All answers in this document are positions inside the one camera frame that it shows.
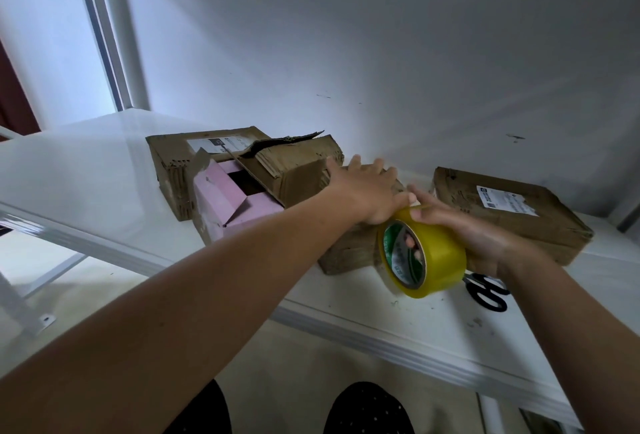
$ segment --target polka dot pants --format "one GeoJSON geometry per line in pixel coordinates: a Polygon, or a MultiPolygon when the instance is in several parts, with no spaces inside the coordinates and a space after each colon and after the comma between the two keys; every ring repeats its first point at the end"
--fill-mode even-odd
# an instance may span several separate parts
{"type": "MultiPolygon", "coordinates": [[[[212,380],[175,418],[164,434],[230,434],[225,396],[212,380]]],[[[415,434],[404,407],[371,382],[348,386],[333,402],[324,434],[415,434]]]]}
{"type": "Polygon", "coordinates": [[[414,434],[404,407],[371,382],[348,386],[333,402],[324,434],[414,434]]]}

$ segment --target scissors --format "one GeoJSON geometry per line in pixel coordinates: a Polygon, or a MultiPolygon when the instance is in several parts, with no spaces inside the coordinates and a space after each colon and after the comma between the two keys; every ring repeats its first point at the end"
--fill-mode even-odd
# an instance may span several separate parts
{"type": "Polygon", "coordinates": [[[480,306],[496,312],[507,311],[507,302],[500,296],[497,296],[496,293],[501,294],[502,296],[508,296],[511,293],[509,293],[508,289],[492,282],[497,281],[502,284],[502,281],[498,279],[488,280],[486,276],[476,274],[475,272],[465,274],[462,280],[465,282],[465,287],[467,288],[468,293],[471,294],[471,297],[480,306]]]}

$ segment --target cardboard box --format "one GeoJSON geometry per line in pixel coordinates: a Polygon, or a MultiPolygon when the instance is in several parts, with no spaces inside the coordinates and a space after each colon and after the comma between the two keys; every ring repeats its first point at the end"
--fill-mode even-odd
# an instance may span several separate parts
{"type": "Polygon", "coordinates": [[[147,136],[160,190],[175,217],[178,220],[191,219],[192,207],[189,202],[185,171],[200,147],[204,147],[212,159],[222,162],[230,160],[231,156],[215,140],[222,140],[225,147],[237,156],[253,142],[268,138],[253,126],[237,130],[147,136]]]}
{"type": "Polygon", "coordinates": [[[582,220],[539,185],[438,167],[433,187],[445,204],[530,239],[561,266],[593,238],[582,220]]]}
{"type": "Polygon", "coordinates": [[[344,161],[342,150],[331,135],[256,141],[236,157],[240,165],[267,189],[285,208],[318,193],[329,183],[326,158],[344,161]]]}
{"type": "Polygon", "coordinates": [[[205,244],[283,210],[239,163],[217,163],[204,149],[189,163],[187,177],[194,204],[193,224],[205,244]]]}
{"type": "MultiPolygon", "coordinates": [[[[392,191],[394,194],[403,192],[404,186],[396,180],[392,191]]],[[[378,260],[377,233],[378,226],[367,223],[350,228],[318,259],[320,268],[325,274],[334,275],[374,266],[378,260]]]]}

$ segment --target yellow packing tape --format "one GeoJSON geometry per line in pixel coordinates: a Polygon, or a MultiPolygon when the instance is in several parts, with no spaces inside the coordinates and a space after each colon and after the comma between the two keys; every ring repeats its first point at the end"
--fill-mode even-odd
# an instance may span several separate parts
{"type": "Polygon", "coordinates": [[[407,296],[424,298],[460,282],[467,268],[467,255],[448,228],[416,222],[409,210],[399,210],[380,225],[378,249],[397,287],[407,296]],[[422,260],[417,260],[415,250],[407,247],[407,233],[417,244],[422,260]]]}

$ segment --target forearm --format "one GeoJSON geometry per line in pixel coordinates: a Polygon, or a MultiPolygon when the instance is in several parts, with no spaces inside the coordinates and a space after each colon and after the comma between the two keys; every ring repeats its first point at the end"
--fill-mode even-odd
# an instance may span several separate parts
{"type": "Polygon", "coordinates": [[[586,431],[635,431],[640,338],[541,252],[514,257],[501,278],[586,431]]]}
{"type": "Polygon", "coordinates": [[[116,299],[0,382],[0,430],[162,432],[360,220],[353,205],[326,189],[116,299]]]}

